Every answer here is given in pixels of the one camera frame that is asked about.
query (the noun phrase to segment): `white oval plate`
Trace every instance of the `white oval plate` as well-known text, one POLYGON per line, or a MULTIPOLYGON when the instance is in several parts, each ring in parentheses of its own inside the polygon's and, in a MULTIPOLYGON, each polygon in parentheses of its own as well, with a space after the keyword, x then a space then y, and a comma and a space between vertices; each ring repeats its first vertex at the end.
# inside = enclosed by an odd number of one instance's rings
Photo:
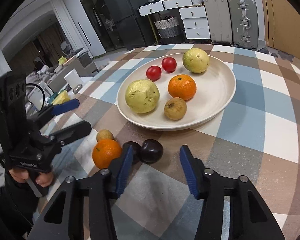
POLYGON ((166 55, 154 59, 133 71, 121 84, 117 94, 117 106, 120 113, 130 122, 151 130, 182 130, 215 117, 231 101, 236 89, 236 79, 232 70, 220 59, 210 57, 210 64, 204 73, 196 74, 188 71, 182 63, 183 53, 166 55), (146 70, 153 65, 161 67, 165 57, 173 57, 177 61, 177 68, 173 73, 162 70, 161 78, 154 83, 160 92, 160 99, 156 108, 146 114, 134 113, 126 104, 125 92, 128 85, 139 79, 147 79, 146 70), (177 121, 170 120, 164 115, 164 105, 172 97, 168 93, 168 83, 176 75, 191 76, 197 84, 197 92, 187 101, 185 116, 177 121))

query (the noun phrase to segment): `gray suitcase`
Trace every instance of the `gray suitcase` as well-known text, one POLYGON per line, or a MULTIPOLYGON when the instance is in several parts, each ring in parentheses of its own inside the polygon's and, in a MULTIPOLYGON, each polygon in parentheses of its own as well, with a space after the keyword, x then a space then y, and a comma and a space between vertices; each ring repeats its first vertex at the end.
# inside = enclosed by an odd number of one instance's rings
POLYGON ((256 50, 259 40, 255 0, 228 0, 235 47, 256 50))
POLYGON ((207 13, 211 40, 232 43, 228 0, 203 0, 207 13))

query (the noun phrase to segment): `black sleeve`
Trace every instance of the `black sleeve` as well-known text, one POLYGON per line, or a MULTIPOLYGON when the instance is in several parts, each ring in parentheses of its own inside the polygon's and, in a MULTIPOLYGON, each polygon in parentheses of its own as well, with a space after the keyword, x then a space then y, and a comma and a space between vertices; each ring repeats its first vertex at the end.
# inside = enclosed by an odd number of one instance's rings
POLYGON ((0 188, 0 218, 13 235, 22 236, 31 230, 38 201, 27 183, 17 183, 5 173, 5 186, 0 188))

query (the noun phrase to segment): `cherry tomato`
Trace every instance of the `cherry tomato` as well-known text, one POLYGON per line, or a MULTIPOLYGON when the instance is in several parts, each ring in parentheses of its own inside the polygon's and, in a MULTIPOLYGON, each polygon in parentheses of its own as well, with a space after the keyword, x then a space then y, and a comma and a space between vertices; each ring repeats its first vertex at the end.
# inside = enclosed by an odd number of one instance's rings
POLYGON ((161 65, 162 68, 168 73, 175 71, 177 68, 177 62, 173 57, 165 57, 162 60, 161 65))
POLYGON ((158 66, 151 66, 147 69, 146 76, 148 79, 155 81, 161 77, 161 68, 158 66))

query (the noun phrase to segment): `yellow package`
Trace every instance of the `yellow package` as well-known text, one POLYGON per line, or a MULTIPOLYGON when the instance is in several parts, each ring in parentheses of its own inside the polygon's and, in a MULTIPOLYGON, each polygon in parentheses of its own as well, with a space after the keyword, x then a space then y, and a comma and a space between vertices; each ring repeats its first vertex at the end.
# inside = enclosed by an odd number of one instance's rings
POLYGON ((61 105, 67 101, 70 101, 70 97, 68 95, 67 91, 63 91, 61 92, 56 98, 55 100, 52 101, 52 104, 55 105, 61 105))
POLYGON ((64 56, 62 56, 62 57, 58 60, 59 65, 62 65, 62 64, 64 64, 64 63, 66 63, 66 62, 67 62, 67 59, 66 59, 64 56))

